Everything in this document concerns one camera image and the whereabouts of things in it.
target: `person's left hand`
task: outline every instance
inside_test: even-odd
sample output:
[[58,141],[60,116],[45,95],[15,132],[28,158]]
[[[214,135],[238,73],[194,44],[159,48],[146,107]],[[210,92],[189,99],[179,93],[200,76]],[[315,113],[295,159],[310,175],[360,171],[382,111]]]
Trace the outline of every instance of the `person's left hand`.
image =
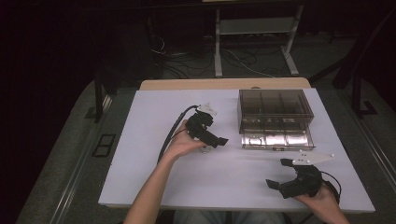
[[192,139],[187,133],[187,120],[183,120],[180,127],[175,131],[175,136],[172,139],[165,154],[171,153],[173,156],[181,157],[194,151],[196,148],[205,147],[206,144],[199,140]]

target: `white tag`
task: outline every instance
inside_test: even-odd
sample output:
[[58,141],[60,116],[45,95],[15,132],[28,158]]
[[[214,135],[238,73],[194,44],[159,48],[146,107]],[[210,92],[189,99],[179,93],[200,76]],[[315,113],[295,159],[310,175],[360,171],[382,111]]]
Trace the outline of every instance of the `white tag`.
[[300,154],[293,160],[293,165],[312,165],[323,161],[329,161],[334,158],[334,154],[324,154],[300,150]]
[[218,112],[215,111],[215,110],[210,106],[210,104],[199,105],[198,108],[197,108],[197,110],[199,110],[199,111],[201,111],[201,112],[204,112],[204,113],[206,113],[206,114],[213,115],[213,116],[216,116],[216,115],[218,114]]

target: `transparent container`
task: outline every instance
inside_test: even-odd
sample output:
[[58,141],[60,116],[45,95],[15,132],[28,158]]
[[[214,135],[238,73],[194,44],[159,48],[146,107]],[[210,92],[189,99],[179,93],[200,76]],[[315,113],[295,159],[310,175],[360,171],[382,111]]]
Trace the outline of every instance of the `transparent container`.
[[311,150],[314,115],[302,90],[240,90],[242,148]]

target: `white table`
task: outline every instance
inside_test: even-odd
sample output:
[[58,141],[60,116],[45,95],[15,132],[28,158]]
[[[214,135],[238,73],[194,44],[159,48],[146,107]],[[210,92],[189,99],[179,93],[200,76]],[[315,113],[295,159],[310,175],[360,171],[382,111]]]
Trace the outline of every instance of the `white table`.
[[[341,208],[345,212],[375,209],[361,184],[315,89],[304,89],[313,110],[310,130],[314,151],[335,154],[318,164],[342,184]],[[179,114],[190,105],[210,103],[217,111],[208,129],[230,139],[225,147],[207,154],[198,150],[174,165],[163,195],[163,208],[216,210],[302,211],[306,207],[268,189],[265,179],[281,183],[296,177],[280,159],[297,152],[253,151],[241,148],[237,124],[238,90],[138,91],[125,122],[99,204],[129,206],[156,165],[163,140]]]

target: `white metal frame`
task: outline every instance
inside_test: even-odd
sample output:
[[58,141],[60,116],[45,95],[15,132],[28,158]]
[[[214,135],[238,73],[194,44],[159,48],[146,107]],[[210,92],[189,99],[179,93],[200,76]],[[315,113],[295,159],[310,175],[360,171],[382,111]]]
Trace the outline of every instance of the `white metal frame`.
[[220,19],[219,9],[216,11],[216,51],[215,72],[216,77],[222,77],[220,36],[241,34],[265,34],[265,33],[288,33],[289,39],[286,46],[282,47],[283,57],[293,77],[299,76],[299,72],[290,55],[291,46],[296,36],[298,24],[303,13],[304,6],[298,6],[294,17],[265,18],[256,20],[226,20]]

